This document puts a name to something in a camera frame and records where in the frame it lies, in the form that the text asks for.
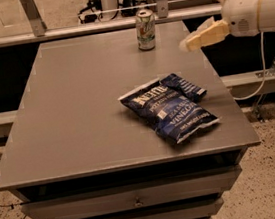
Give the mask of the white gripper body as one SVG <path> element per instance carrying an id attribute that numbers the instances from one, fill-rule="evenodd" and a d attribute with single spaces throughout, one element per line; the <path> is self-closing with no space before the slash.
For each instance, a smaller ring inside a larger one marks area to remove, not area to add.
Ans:
<path id="1" fill-rule="evenodd" d="M 221 5 L 222 20 L 227 21 L 229 34 L 248 37 L 271 31 L 261 21 L 262 0 L 225 0 Z"/>

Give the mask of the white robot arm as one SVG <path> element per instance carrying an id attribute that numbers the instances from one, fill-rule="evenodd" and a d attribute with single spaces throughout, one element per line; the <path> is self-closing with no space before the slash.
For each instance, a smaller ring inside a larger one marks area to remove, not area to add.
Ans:
<path id="1" fill-rule="evenodd" d="M 221 19 L 203 22 L 179 44 L 184 52 L 225 40 L 228 35 L 248 37 L 275 32 L 275 0 L 217 0 Z"/>

